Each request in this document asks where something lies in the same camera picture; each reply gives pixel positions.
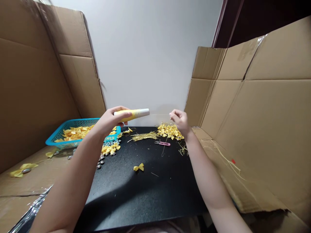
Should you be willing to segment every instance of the small scissors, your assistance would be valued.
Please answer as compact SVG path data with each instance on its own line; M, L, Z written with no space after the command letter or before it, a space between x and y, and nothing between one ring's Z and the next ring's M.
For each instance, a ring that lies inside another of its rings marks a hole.
M155 144L159 144L159 145L163 145L163 146L170 146L170 143L167 142L159 142L159 141L155 141Z

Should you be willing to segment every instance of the silver bead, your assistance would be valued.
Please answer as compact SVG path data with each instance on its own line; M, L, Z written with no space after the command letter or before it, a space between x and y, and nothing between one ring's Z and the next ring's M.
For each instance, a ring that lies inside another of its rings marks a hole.
M30 172L30 171L31 171L31 169L30 169L30 168L27 168L27 169L22 170L22 173L23 173L23 174L26 174L26 173L28 173L28 172Z

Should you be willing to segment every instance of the white wall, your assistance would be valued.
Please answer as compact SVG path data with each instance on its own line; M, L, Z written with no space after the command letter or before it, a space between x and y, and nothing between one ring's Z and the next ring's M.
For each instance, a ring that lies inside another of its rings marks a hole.
M107 108L149 108L153 126L184 110L198 46L212 45L222 0L52 0L85 14Z

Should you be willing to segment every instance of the black table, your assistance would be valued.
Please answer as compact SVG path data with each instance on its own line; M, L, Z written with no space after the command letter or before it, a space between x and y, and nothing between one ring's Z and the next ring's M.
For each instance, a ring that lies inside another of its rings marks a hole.
M131 135L154 130L157 129L137 127ZM120 150L115 156L107 156L105 164L95 172L75 232L102 231L207 212L190 158L179 153L178 141L168 139L171 146L165 147L162 157L163 146L155 144L154 139L128 142L131 138L122 137ZM144 172L133 171L141 163Z

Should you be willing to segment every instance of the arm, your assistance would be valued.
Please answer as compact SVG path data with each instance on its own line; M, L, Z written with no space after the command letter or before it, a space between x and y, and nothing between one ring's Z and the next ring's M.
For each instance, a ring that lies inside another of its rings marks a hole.
M215 166L188 126L187 114L173 110L169 115L185 138L197 185L217 231L251 232L233 205Z
M31 233L73 232L91 189L105 137L131 113L114 116L122 106L108 109L77 147L67 169L55 182L30 229Z

